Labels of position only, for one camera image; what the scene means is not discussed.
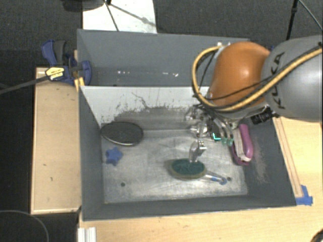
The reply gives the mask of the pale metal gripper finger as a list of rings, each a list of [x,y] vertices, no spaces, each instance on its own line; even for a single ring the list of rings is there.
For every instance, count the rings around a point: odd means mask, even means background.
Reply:
[[[203,138],[206,136],[206,125],[205,124],[197,124],[190,127],[190,133],[193,137]]]
[[[189,162],[195,163],[198,161],[198,157],[200,157],[205,151],[207,147],[204,144],[204,141],[201,139],[195,140],[189,150]]]

